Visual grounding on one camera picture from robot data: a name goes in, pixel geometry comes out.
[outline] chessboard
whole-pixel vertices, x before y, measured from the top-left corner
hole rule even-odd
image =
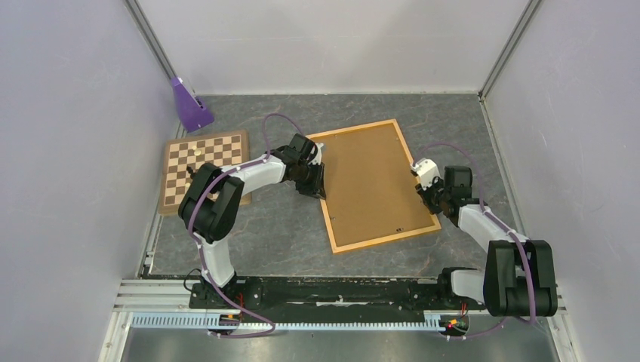
[[[161,215],[176,215],[186,190],[191,185],[187,166],[198,170],[205,162],[218,167],[249,161],[249,137],[246,130],[187,137],[167,142],[162,172],[162,188],[158,201]],[[217,195],[209,195],[213,201]],[[251,194],[240,205],[251,203]]]

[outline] floor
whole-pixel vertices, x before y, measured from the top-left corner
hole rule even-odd
[[[245,129],[252,158],[265,151],[261,122],[270,112],[289,115],[307,134],[395,118],[415,158],[421,146],[439,140],[469,150],[485,179],[487,202],[496,215],[513,225],[476,95],[215,96],[203,100],[214,110],[216,121],[190,136]],[[272,145],[288,144],[294,128],[283,119],[269,122]],[[433,149],[429,158],[440,167],[468,164],[445,147]],[[319,201],[299,196],[292,185],[274,185],[257,190],[251,204],[240,207],[228,237],[229,249],[239,275],[416,277],[436,276],[445,266],[484,268],[486,254],[473,239],[443,216],[440,223],[442,230],[435,234],[334,255]],[[199,266],[182,220],[163,218],[150,274],[184,275]]]
[[[470,332],[495,324],[496,318],[473,316]],[[488,336],[451,342],[434,332],[289,331],[279,336],[225,341],[207,336],[204,330],[133,328],[122,360],[559,361],[543,318],[535,327],[510,320],[503,330]]]

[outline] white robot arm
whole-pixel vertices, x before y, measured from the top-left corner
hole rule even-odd
[[[236,169],[211,190],[218,193],[217,199],[205,199],[193,226],[194,235],[200,239],[208,272],[218,287],[224,287],[235,275],[225,236],[235,223],[240,198],[260,187],[284,181],[295,182],[296,190],[302,195],[325,198],[322,146],[296,134],[288,146],[274,149],[270,154],[244,164],[220,168],[207,163],[197,173],[188,169],[192,185],[178,208],[178,216],[187,228],[198,199],[213,179]]]
[[[471,235],[487,252],[485,271],[445,268],[438,282],[447,292],[465,296],[487,306],[492,315],[529,315],[529,298],[520,258],[511,235],[525,241],[531,277],[534,282],[537,315],[554,315],[558,308],[551,247],[545,241],[532,241],[506,225],[487,205],[471,195],[472,172],[468,167],[447,166],[440,177],[435,162],[421,159],[411,167],[420,183],[416,190],[432,213],[443,213],[460,230]]]

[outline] purple block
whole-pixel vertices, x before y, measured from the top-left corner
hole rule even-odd
[[[171,86],[174,89],[178,117],[187,132],[193,132],[214,123],[214,115],[204,102],[191,95],[182,84],[182,79],[178,77],[171,79]]]

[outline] gray mat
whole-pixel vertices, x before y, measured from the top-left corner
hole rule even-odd
[[[216,121],[191,133],[246,129],[251,157],[264,153],[264,115],[281,112],[307,134],[396,118],[412,155],[427,143],[447,140],[469,150],[485,178],[485,195],[494,213],[513,225],[494,150],[477,96],[472,94],[292,95],[203,97]],[[288,144],[295,129],[272,118],[272,146]],[[452,149],[438,147],[429,157],[445,165],[468,164]],[[445,266],[484,268],[485,253],[476,242],[440,216],[442,230],[333,254],[320,203],[295,192],[289,183],[253,193],[240,207],[229,238],[231,260],[239,275],[436,276]],[[177,216],[162,221],[151,274],[183,275],[199,267],[194,243]]]

